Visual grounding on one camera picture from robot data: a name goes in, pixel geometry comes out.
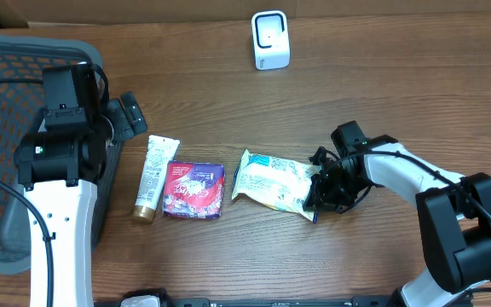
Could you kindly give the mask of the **red purple snack packet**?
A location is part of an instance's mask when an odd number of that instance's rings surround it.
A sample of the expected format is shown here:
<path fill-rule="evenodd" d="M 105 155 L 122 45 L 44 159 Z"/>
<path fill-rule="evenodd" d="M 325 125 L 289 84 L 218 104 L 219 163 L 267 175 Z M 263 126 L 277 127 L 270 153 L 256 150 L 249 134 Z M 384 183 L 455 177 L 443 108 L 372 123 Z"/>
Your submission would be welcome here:
<path fill-rule="evenodd" d="M 219 218 L 224 182 L 223 165 L 170 161 L 162 211 L 170 217 Z"/>

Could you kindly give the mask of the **white barcode scanner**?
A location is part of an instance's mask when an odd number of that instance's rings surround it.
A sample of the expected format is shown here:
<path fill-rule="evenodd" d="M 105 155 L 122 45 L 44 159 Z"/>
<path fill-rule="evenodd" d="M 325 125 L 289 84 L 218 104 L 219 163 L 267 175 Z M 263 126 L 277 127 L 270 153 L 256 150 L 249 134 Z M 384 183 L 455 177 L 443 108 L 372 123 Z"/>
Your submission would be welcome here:
<path fill-rule="evenodd" d="M 286 14 L 280 10 L 255 13 L 251 17 L 251 29 L 256 69 L 287 67 L 291 49 Z"/>

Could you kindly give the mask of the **grey plastic basket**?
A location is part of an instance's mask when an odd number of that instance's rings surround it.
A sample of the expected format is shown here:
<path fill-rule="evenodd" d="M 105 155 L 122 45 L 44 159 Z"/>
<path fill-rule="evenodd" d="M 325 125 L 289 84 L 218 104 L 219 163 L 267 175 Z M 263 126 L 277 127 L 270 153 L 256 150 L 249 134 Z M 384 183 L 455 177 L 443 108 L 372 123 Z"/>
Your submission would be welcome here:
<path fill-rule="evenodd" d="M 20 139 L 43 130 L 46 107 L 43 88 L 37 83 L 46 67 L 87 61 L 100 65 L 101 55 L 77 40 L 0 35 L 0 180 L 17 191 L 13 154 Z M 28 211 L 0 189 L 0 274 L 12 275 L 30 267 Z"/>

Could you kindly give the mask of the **white yellow snack bag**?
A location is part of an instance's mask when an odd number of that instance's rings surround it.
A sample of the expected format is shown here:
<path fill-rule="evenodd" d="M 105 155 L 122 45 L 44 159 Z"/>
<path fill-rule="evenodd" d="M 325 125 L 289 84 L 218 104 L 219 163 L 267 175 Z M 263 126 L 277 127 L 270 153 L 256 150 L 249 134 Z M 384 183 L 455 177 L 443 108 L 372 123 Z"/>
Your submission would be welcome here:
<path fill-rule="evenodd" d="M 240 194 L 276 211 L 297 213 L 316 223 L 317 214 L 303 205 L 320 167 L 244 151 L 234 173 L 231 199 Z"/>

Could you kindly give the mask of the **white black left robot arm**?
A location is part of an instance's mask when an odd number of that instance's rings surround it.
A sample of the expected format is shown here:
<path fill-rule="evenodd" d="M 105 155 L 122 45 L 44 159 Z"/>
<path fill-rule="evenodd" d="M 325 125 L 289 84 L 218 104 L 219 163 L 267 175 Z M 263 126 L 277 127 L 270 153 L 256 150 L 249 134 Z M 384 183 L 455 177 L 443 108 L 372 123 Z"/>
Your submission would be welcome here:
<path fill-rule="evenodd" d="M 42 71 L 44 129 L 15 150 L 31 238 L 32 306 L 91 306 L 91 228 L 110 146 L 147 131 L 132 93 L 108 94 L 102 68 L 81 62 Z"/>

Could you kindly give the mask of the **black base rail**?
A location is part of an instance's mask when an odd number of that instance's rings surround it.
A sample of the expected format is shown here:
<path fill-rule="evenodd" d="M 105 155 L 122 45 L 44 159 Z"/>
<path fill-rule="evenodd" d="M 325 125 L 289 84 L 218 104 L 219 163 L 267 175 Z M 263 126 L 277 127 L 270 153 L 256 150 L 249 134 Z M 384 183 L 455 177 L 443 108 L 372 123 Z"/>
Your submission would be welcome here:
<path fill-rule="evenodd" d="M 95 307 L 390 307 L 406 306 L 398 291 L 391 295 L 356 295 L 335 299 L 238 299 L 172 298 L 164 288 L 150 288 L 126 293 L 116 301 L 94 302 Z"/>

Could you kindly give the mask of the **white gold-capped tube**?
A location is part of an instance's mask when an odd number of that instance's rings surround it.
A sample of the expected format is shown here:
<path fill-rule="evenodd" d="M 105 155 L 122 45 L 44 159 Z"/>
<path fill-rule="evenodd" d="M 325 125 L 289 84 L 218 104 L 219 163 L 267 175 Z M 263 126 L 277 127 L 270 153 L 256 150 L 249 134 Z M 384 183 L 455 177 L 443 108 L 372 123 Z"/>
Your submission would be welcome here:
<path fill-rule="evenodd" d="M 153 221 L 165 185 L 167 167 L 180 145 L 177 139 L 151 135 L 132 216 L 144 223 Z"/>

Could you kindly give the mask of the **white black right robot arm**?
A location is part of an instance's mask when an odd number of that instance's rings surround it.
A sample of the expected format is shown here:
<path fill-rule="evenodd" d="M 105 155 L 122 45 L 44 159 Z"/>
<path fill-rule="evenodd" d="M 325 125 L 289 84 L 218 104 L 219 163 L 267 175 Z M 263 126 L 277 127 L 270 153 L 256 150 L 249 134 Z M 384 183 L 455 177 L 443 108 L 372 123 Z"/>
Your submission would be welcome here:
<path fill-rule="evenodd" d="M 470 306 L 491 293 L 491 176 L 445 171 L 409 152 L 394 137 L 369 138 L 351 121 L 331 134 L 334 151 L 310 157 L 305 211 L 343 214 L 373 187 L 391 190 L 416 209 L 426 268 L 377 306 Z"/>

